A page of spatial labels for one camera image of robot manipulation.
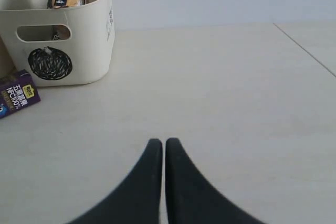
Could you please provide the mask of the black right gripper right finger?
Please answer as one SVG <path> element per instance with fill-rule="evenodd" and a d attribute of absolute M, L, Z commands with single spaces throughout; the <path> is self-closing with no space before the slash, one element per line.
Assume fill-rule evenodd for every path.
<path fill-rule="evenodd" d="M 203 176 L 178 138 L 166 141 L 165 196 L 169 223 L 262 223 Z"/>

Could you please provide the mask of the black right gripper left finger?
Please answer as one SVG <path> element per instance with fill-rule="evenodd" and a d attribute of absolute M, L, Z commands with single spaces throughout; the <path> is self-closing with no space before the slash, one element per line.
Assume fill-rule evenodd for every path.
<path fill-rule="evenodd" d="M 152 138 L 118 187 L 71 223 L 160 223 L 162 163 L 162 142 Z"/>

